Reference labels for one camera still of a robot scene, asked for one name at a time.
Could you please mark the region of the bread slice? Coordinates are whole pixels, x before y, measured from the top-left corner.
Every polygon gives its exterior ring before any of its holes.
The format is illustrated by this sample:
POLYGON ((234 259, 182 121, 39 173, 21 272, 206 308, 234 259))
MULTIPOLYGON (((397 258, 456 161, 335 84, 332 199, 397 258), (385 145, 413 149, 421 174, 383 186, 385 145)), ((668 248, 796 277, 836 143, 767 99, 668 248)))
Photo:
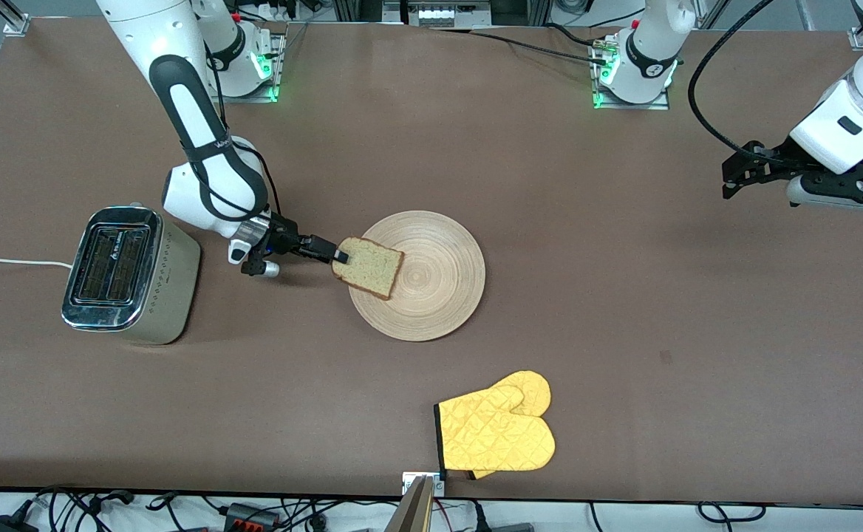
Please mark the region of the bread slice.
POLYGON ((391 299, 404 263, 404 252, 364 238, 346 238, 338 251, 347 256, 347 262, 334 260, 331 264, 334 277, 378 299, 391 299))

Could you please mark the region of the round wooden plate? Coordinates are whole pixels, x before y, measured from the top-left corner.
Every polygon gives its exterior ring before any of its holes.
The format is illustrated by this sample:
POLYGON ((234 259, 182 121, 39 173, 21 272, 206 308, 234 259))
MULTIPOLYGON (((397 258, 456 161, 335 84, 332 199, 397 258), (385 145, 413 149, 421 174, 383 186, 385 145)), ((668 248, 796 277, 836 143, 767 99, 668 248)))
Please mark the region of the round wooden plate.
POLYGON ((481 247, 448 216, 410 210, 385 216, 363 235, 404 253, 389 299, 351 287, 361 317, 404 341, 430 341, 459 329, 476 310, 485 287, 481 247))

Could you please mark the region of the silver beige two-slot toaster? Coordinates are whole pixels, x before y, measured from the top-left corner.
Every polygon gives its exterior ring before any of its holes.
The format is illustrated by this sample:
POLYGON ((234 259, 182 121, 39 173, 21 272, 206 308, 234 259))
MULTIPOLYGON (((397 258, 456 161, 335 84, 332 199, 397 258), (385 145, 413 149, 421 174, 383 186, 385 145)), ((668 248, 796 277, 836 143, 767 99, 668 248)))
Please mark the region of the silver beige two-slot toaster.
POLYGON ((184 332, 201 247, 143 205, 91 215, 68 276, 62 319, 74 330, 165 346, 184 332))

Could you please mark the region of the yellow quilted oven mitt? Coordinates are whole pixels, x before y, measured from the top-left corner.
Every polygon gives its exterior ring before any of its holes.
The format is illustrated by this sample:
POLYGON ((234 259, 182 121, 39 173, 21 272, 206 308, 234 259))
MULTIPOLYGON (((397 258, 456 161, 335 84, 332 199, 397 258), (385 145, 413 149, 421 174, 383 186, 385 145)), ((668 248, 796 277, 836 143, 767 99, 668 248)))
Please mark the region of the yellow quilted oven mitt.
POLYGON ((518 371, 494 387, 516 388, 522 401, 503 408, 478 431, 476 444, 482 451, 468 473, 474 480, 498 471, 535 471, 545 467, 556 451, 553 432, 543 420, 552 401, 546 378, 533 371, 518 371))

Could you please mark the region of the yellow oven mitt black cuff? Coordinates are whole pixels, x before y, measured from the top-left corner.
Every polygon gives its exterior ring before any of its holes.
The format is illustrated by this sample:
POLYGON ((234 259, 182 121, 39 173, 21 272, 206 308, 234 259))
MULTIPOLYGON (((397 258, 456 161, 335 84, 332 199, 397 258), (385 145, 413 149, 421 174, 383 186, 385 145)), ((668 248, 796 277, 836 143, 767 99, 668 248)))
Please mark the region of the yellow oven mitt black cuff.
POLYGON ((480 477, 545 467, 556 439, 539 415, 515 412, 524 398, 519 387, 499 385, 436 404, 440 468, 480 477))

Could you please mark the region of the white power strip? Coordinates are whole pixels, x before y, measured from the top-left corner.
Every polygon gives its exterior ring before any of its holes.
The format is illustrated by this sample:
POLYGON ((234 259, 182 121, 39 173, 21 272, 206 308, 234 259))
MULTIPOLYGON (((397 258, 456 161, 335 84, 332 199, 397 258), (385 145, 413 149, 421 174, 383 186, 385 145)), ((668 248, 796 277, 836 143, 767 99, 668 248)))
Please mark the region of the white power strip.
POLYGON ((489 27, 493 21, 489 0, 406 0, 408 24, 443 30, 489 27))

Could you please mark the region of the black orange connector block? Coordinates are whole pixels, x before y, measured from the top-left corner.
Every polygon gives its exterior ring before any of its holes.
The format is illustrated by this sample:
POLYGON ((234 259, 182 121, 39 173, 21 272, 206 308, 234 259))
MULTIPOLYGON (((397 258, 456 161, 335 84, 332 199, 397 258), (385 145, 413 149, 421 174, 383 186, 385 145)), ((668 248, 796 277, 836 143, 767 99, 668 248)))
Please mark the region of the black orange connector block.
POLYGON ((231 504, 225 509, 222 532, 276 532, 281 523, 275 511, 245 504, 231 504))

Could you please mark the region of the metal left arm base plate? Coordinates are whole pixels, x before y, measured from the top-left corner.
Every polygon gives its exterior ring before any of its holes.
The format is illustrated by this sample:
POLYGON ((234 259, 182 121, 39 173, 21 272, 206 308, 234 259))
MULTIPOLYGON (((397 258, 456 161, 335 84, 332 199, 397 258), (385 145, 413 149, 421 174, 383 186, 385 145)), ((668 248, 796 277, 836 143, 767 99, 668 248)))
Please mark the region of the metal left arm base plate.
POLYGON ((595 63, 590 67, 593 105, 607 110, 668 110, 668 87, 678 67, 678 58, 651 61, 624 56, 630 42, 618 35, 597 39, 588 47, 595 63))

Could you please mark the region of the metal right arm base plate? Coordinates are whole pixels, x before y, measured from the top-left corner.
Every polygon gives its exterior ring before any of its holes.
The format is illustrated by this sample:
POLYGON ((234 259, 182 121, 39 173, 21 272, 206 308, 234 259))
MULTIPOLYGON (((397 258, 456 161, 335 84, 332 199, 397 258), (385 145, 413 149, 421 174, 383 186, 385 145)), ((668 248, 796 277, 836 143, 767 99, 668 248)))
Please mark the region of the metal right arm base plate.
POLYGON ((275 102, 285 58, 285 35, 248 21, 236 24, 238 37, 228 50, 208 54, 206 83, 214 100, 275 102))

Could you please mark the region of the small metal edge bracket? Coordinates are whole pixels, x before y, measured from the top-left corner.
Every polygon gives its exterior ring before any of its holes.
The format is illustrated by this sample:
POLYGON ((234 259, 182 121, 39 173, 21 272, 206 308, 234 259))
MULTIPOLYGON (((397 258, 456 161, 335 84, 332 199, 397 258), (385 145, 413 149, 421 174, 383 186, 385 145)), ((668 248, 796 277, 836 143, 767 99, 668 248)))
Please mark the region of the small metal edge bracket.
POLYGON ((418 481, 421 477, 431 478, 431 481, 434 482, 434 497, 435 498, 443 498, 446 495, 446 478, 442 475, 441 471, 435 472, 417 472, 417 471, 405 471, 402 474, 402 495, 405 495, 409 488, 412 487, 415 481, 418 481))

